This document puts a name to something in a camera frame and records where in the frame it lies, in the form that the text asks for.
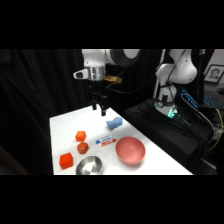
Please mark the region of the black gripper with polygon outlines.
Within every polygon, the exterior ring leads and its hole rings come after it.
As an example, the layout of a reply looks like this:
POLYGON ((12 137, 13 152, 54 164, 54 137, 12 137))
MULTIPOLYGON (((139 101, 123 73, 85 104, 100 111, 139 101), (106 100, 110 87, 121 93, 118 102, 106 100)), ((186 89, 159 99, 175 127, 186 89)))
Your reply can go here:
POLYGON ((97 110, 97 105, 101 107, 101 115, 106 116, 106 108, 108 105, 108 98, 103 81, 89 81, 89 101, 93 110, 97 110))

